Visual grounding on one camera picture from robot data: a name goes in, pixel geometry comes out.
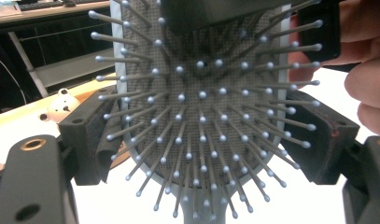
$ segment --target white surface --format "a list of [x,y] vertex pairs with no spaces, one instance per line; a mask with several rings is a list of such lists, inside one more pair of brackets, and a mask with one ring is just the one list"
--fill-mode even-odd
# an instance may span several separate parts
[[[320,69],[315,79],[321,81],[318,87],[306,87],[303,90],[311,93],[319,101],[329,105],[349,119],[357,119],[357,101],[350,98],[344,89],[345,73]],[[0,162],[4,162],[9,149],[18,141],[35,134],[59,134],[55,124],[40,121],[37,115],[13,120],[0,126]],[[358,140],[362,143],[367,136],[373,135],[361,127]],[[254,208],[249,214],[245,204],[233,195],[234,205],[239,218],[233,219],[227,210],[227,223],[345,223],[342,201],[343,178],[335,186],[316,186],[309,183],[301,171],[294,170],[279,159],[273,158],[269,166],[288,183],[283,189],[265,173],[260,178],[266,183],[266,192],[271,201],[266,203],[253,182],[245,185],[247,198]],[[120,167],[110,172],[108,184],[93,187],[75,186],[77,209],[81,224],[89,223],[182,223],[183,216],[179,210],[178,218],[173,218],[176,198],[163,195],[160,211],[154,212],[160,185],[149,181],[143,195],[135,196],[142,185],[145,174],[138,171],[130,181],[125,176],[133,169],[134,162],[129,159]]]

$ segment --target hairbrush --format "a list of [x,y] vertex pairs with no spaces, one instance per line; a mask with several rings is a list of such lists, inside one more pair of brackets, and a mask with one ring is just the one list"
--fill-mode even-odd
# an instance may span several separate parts
[[319,62],[288,63],[288,53],[318,52],[320,43],[289,42],[289,35],[318,29],[322,20],[289,27],[292,13],[320,1],[111,1],[111,17],[90,11],[93,19],[112,23],[113,35],[92,33],[110,41],[114,57],[96,61],[116,63],[117,93],[101,101],[118,102],[121,130],[106,140],[121,139],[136,166],[146,174],[140,196],[150,179],[161,184],[154,210],[163,193],[173,193],[185,223],[224,223],[231,197],[253,212],[243,185],[253,180],[266,202],[270,197],[258,177],[266,172],[282,187],[287,184],[268,166],[273,156],[294,169],[300,165],[279,146],[285,139],[307,150],[311,144],[284,131],[290,124],[314,132],[312,123],[286,119],[296,109],[318,101],[287,100],[289,91],[318,81],[288,82],[288,70],[319,67]]

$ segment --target hand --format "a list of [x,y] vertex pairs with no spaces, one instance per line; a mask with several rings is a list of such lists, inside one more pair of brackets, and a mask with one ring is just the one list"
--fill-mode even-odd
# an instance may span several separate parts
[[[345,80],[350,96],[360,101],[360,122],[372,132],[380,134],[380,0],[346,0],[340,3],[341,55],[322,65],[360,63]],[[298,25],[296,18],[292,26]],[[291,35],[290,40],[299,40]],[[292,53],[289,61],[307,63],[303,53]],[[311,68],[292,70],[290,81],[310,80]]]

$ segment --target white cable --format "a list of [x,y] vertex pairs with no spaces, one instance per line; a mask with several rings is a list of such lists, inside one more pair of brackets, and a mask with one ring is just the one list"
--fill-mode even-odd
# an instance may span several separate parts
[[21,92],[21,97],[23,98],[23,102],[25,105],[27,105],[27,101],[26,101],[26,97],[24,96],[24,92],[23,90],[21,89],[21,86],[19,85],[18,81],[16,80],[16,78],[11,74],[11,72],[8,70],[8,68],[6,67],[6,65],[0,61],[0,64],[3,65],[3,67],[7,70],[7,72],[9,73],[9,75],[11,76],[11,78],[14,80],[15,84],[18,86],[20,92]]

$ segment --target hairbrush bristle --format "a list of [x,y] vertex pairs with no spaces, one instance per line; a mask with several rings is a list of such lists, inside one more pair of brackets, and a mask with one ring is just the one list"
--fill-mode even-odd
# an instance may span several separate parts
[[267,165],[276,156],[300,169],[300,164],[278,146],[280,139],[304,150],[311,145],[306,139],[291,137],[284,131],[284,123],[309,132],[317,127],[286,119],[285,115],[294,114],[295,105],[319,105],[286,100],[287,91],[318,85],[317,81],[287,82],[287,72],[320,66],[319,62],[288,63],[287,54],[322,48],[318,43],[289,43],[288,35],[323,24],[314,21],[290,29],[289,17],[318,2],[246,15],[183,35],[169,30],[160,1],[114,0],[111,4],[120,8],[120,17],[89,13],[91,18],[109,21],[123,30],[123,34],[92,33],[91,37],[119,43],[115,48],[121,46],[114,57],[98,56],[96,61],[123,63],[124,69],[117,69],[116,77],[96,79],[118,82],[119,93],[101,96],[100,100],[120,99],[121,111],[106,114],[105,119],[120,116],[122,131],[107,138],[122,137],[127,145],[124,151],[131,151],[137,164],[127,175],[128,180],[139,168],[146,173],[137,196],[153,178],[162,185],[155,211],[163,192],[173,192],[173,217],[178,216],[181,204],[187,221],[188,217],[196,220],[208,216],[214,222],[224,220],[220,217],[225,216],[227,205],[232,216],[238,218],[231,200],[235,192],[247,211],[253,212],[242,186],[249,179],[253,179],[264,200],[270,201],[265,183],[257,176],[260,170],[281,187],[287,185]]

